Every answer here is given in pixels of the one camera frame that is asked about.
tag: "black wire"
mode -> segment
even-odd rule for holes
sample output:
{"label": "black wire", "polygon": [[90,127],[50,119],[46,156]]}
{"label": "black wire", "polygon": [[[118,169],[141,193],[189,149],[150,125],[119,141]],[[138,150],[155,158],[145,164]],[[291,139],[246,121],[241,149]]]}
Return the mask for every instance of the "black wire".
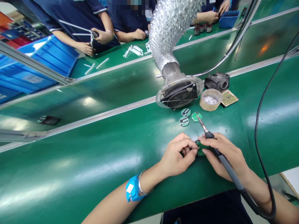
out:
{"label": "black wire", "polygon": [[259,123],[259,113],[260,113],[260,110],[261,110],[261,106],[262,106],[262,102],[264,100],[264,97],[265,97],[265,94],[273,80],[273,78],[275,77],[277,71],[279,70],[281,64],[283,63],[284,59],[286,58],[288,52],[290,51],[293,43],[295,42],[295,39],[297,38],[297,36],[299,35],[299,32],[296,34],[296,36],[294,37],[294,39],[292,40],[291,44],[289,45],[288,49],[287,49],[287,52],[284,54],[284,56],[282,57],[279,65],[277,66],[274,74],[272,75],[272,78],[270,79],[267,87],[265,88],[264,90],[264,93],[262,95],[262,98],[259,102],[259,107],[258,107],[258,111],[257,111],[257,114],[256,114],[256,122],[255,122],[255,129],[254,129],[254,141],[255,141],[255,147],[256,147],[256,152],[259,156],[259,161],[261,163],[261,166],[262,166],[262,169],[264,171],[264,174],[265,174],[265,177],[266,177],[266,180],[267,180],[267,184],[268,184],[268,188],[269,188],[269,192],[270,192],[270,198],[271,198],[271,201],[272,201],[272,210],[270,212],[270,214],[265,214],[264,212],[260,211],[259,215],[265,219],[274,219],[275,216],[276,216],[276,204],[275,204],[275,198],[274,198],[274,194],[273,194],[273,189],[272,189],[272,186],[271,186],[271,183],[270,183],[270,180],[269,180],[269,177],[267,175],[267,172],[266,172],[266,169],[264,167],[264,164],[262,162],[262,158],[261,158],[261,155],[260,155],[260,151],[259,151],[259,147],[258,147],[258,138],[257,138],[257,135],[258,135],[258,123]]}

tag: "blue shirt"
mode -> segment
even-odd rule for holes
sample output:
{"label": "blue shirt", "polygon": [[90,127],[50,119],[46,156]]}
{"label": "blue shirt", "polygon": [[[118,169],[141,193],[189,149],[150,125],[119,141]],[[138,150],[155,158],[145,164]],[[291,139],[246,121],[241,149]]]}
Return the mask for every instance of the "blue shirt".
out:
{"label": "blue shirt", "polygon": [[137,29],[148,30],[156,2],[155,0],[146,0],[145,2],[145,4],[138,5],[138,10],[133,10],[134,6],[127,5],[127,1],[107,0],[114,30],[125,33],[134,32]]}
{"label": "blue shirt", "polygon": [[[98,13],[107,9],[101,5],[99,0],[23,0],[25,4],[36,14],[39,20],[53,32],[64,29],[75,41],[90,42],[90,36],[76,36],[73,33],[87,33],[85,30],[69,26],[59,20],[80,26],[90,30],[97,28],[105,31],[105,27]],[[100,44],[93,41],[96,53],[108,50],[119,42],[113,39],[108,44]]]}

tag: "wrist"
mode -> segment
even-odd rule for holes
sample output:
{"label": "wrist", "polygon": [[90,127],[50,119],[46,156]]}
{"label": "wrist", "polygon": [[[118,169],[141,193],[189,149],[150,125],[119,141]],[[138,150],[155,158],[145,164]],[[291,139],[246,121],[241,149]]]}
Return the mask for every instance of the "wrist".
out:
{"label": "wrist", "polygon": [[158,163],[144,171],[140,177],[140,187],[144,193],[149,193],[158,183],[166,179],[158,167]]}

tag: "cylindrical component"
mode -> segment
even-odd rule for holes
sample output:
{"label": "cylindrical component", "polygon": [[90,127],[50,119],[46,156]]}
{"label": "cylindrical component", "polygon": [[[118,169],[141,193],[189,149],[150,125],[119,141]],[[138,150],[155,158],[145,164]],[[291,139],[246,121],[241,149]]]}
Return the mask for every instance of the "cylindrical component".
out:
{"label": "cylindrical component", "polygon": [[37,122],[39,124],[47,124],[47,125],[55,125],[55,124],[57,124],[58,121],[59,121],[59,118],[47,116],[47,115],[41,116],[37,120]]}
{"label": "cylindrical component", "polygon": [[214,111],[223,100],[221,92],[216,89],[207,89],[200,96],[199,105],[206,111]]}
{"label": "cylindrical component", "polygon": [[198,36],[200,34],[199,30],[194,29],[194,36]]}
{"label": "cylindrical component", "polygon": [[204,25],[200,25],[200,27],[199,27],[199,31],[200,31],[201,33],[203,33],[203,32],[205,31],[205,26],[204,26]]}
{"label": "cylindrical component", "polygon": [[213,25],[207,25],[207,27],[206,27],[206,32],[207,32],[207,33],[212,32],[212,27],[213,27]]}
{"label": "cylindrical component", "polygon": [[149,37],[149,32],[147,30],[144,31],[146,37],[148,38]]}

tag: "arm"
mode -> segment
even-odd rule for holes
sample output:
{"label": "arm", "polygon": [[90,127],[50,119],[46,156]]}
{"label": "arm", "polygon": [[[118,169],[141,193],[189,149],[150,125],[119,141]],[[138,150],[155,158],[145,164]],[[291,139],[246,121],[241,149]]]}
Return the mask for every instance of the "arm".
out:
{"label": "arm", "polygon": [[128,43],[134,40],[144,40],[146,38],[145,32],[141,29],[137,29],[135,32],[125,33],[122,31],[116,31],[117,39],[120,42]]}
{"label": "arm", "polygon": [[197,18],[193,20],[193,23],[200,23],[208,21],[209,24],[212,24],[218,20],[218,13],[214,11],[208,12],[198,12]]}
{"label": "arm", "polygon": [[95,40],[97,40],[101,44],[107,44],[111,40],[114,39],[113,25],[112,25],[110,17],[108,16],[108,14],[106,12],[100,12],[98,15],[99,15],[100,19],[102,20],[106,31],[92,28],[93,31],[95,31],[99,34],[99,37],[95,38]]}
{"label": "arm", "polygon": [[64,32],[60,31],[60,30],[55,30],[52,31],[52,33],[55,35],[55,37],[57,37],[57,39],[59,39],[61,42],[76,48],[80,51],[82,51],[83,53],[92,56],[93,55],[93,49],[92,47],[89,45],[89,43],[84,43],[84,42],[77,42],[75,40],[73,40],[72,38],[70,38],[67,34],[65,34]]}
{"label": "arm", "polygon": [[[140,177],[141,189],[148,193],[164,179],[183,173],[195,160],[196,149],[198,149],[196,143],[190,140],[186,134],[179,134],[169,143],[161,161],[142,174]],[[140,202],[127,202],[126,184],[127,182],[123,183],[107,195],[84,219],[82,224],[123,223]]]}
{"label": "arm", "polygon": [[[198,139],[203,145],[218,148],[218,150],[226,156],[242,185],[254,199],[256,204],[265,212],[270,213],[272,203],[267,184],[247,166],[242,151],[239,148],[232,144],[222,134],[214,133],[214,135],[216,139],[206,139],[205,137],[199,137]],[[224,166],[219,162],[213,152],[208,149],[203,149],[202,151],[207,156],[216,173],[231,181]],[[273,192],[277,207],[276,217],[273,220],[274,223],[297,224],[299,220],[299,209],[275,190],[273,190]]]}

